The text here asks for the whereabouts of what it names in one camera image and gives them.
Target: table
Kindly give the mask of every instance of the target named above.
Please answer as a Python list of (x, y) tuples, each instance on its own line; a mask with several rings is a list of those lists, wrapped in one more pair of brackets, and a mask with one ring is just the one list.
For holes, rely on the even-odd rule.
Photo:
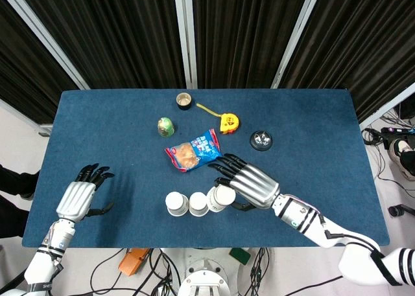
[[(170, 191), (186, 196), (207, 192), (220, 174), (207, 166), (181, 173), (164, 148), (190, 141), (215, 128), (222, 153), (253, 163), (339, 225), (380, 245), (388, 233), (364, 150), (350, 94), (341, 89), (212, 89), (188, 91), (218, 113), (232, 112), (241, 126), (220, 135), (219, 122), (195, 107), (178, 109), (181, 89), (66, 91), (40, 172), (23, 245), (37, 247), (68, 184), (87, 164), (108, 165), (108, 179), (91, 207), (114, 201), (104, 216), (76, 225), (71, 247), (289, 247), (314, 246), (275, 217), (272, 210), (227, 208), (197, 218), (168, 214)], [(176, 133), (158, 135), (160, 117), (172, 119)], [(274, 139), (258, 152), (249, 143), (256, 130)]]

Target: small cup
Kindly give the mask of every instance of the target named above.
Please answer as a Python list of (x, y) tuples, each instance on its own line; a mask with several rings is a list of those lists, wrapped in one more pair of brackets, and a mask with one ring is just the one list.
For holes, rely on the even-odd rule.
[(189, 199), (183, 194), (173, 191), (166, 196), (166, 206), (173, 216), (182, 216), (189, 210)]
[(218, 187), (212, 187), (207, 193), (207, 207), (212, 212), (220, 212), (228, 205), (231, 205), (236, 198), (234, 189), (219, 185)]
[(189, 93), (179, 93), (176, 97), (176, 103), (181, 110), (188, 110), (192, 104), (192, 97)]
[(208, 199), (202, 192), (195, 192), (190, 196), (189, 210), (193, 216), (201, 217), (209, 212)]

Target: green object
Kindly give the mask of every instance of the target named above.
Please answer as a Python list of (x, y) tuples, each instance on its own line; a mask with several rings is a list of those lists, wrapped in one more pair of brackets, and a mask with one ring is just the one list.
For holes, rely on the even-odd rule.
[(240, 247), (234, 247), (231, 249), (229, 255), (231, 255), (234, 259), (236, 259), (244, 266), (248, 263), (249, 258), (251, 258), (251, 254), (244, 249), (241, 249)]
[(162, 117), (159, 119), (157, 128), (158, 128), (158, 133), (162, 137), (169, 137), (173, 135), (174, 133), (173, 122), (171, 122), (171, 120), (167, 117)]

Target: white paper cup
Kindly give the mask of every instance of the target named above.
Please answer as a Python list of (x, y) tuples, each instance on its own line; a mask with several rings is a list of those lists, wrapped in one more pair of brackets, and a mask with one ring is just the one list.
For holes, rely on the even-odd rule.
[(195, 192), (189, 199), (189, 210), (193, 216), (201, 217), (209, 212), (208, 198), (203, 192)]
[(166, 206), (173, 216), (182, 216), (189, 210), (189, 199), (183, 194), (173, 191), (166, 196)]
[(212, 212), (220, 212), (228, 205), (235, 201), (236, 193), (234, 189), (219, 185), (218, 187), (212, 187), (207, 193), (207, 207)]

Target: plastic food wrapper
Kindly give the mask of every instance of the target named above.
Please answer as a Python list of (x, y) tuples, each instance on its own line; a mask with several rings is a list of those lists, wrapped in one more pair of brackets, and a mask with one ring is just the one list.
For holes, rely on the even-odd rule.
[(219, 142), (214, 129), (206, 131), (191, 142), (166, 148), (172, 164), (181, 172), (187, 172), (220, 157)]

